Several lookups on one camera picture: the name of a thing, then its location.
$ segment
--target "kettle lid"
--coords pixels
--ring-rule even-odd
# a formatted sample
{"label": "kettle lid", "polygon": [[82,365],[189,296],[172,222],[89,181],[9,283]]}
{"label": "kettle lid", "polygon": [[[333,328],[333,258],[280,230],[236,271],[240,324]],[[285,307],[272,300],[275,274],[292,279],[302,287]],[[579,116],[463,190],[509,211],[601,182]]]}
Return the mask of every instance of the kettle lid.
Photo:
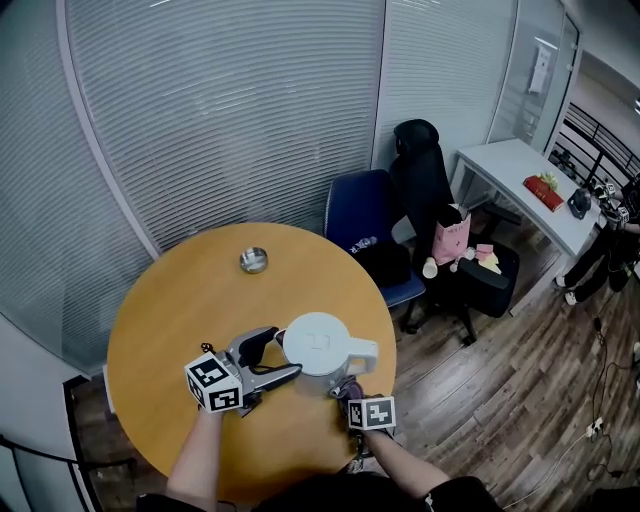
{"label": "kettle lid", "polygon": [[306,313],[284,333],[282,349],[287,361],[302,365],[306,375],[319,377],[340,369],[349,358],[349,331],[328,313]]}

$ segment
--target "forearm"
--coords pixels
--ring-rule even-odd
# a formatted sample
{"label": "forearm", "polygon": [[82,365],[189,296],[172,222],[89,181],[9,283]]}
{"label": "forearm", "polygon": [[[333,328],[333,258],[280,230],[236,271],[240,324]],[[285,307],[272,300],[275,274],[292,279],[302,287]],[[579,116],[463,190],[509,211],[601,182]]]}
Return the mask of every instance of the forearm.
{"label": "forearm", "polygon": [[169,474],[167,496],[215,512],[221,433],[221,413],[198,411],[193,429]]}
{"label": "forearm", "polygon": [[638,224],[625,224],[623,229],[628,233],[640,235],[640,225]]}
{"label": "forearm", "polygon": [[411,455],[386,434],[370,430],[365,436],[382,469],[411,497],[422,499],[431,489],[449,480],[445,473]]}

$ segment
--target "black bag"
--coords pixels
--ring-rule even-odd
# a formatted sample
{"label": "black bag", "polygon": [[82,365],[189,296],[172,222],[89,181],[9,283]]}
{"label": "black bag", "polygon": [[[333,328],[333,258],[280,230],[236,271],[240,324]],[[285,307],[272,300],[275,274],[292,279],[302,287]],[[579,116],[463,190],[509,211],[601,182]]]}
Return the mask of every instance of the black bag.
{"label": "black bag", "polygon": [[380,287],[406,283],[411,278],[409,250],[395,242],[380,242],[353,255]]}

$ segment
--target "kettle handle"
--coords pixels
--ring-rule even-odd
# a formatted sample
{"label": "kettle handle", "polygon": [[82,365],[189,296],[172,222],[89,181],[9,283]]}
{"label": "kettle handle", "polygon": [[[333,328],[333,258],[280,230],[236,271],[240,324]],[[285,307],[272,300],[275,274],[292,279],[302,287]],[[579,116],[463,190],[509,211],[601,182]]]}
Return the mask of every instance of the kettle handle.
{"label": "kettle handle", "polygon": [[378,344],[375,341],[351,338],[349,345],[349,367],[347,375],[371,373],[378,363]]}

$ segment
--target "blue office chair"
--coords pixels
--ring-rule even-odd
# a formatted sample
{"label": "blue office chair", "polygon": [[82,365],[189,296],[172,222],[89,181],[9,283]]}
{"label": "blue office chair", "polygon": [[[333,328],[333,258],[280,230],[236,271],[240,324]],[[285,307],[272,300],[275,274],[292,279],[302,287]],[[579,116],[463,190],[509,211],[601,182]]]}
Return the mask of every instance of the blue office chair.
{"label": "blue office chair", "polygon": [[[389,173],[382,169],[345,174],[331,184],[324,218],[324,236],[345,251],[363,238],[392,241],[391,229],[404,217]],[[405,320],[410,318],[415,299],[425,292],[422,280],[411,271],[409,281],[382,287],[388,307],[411,300]]]}

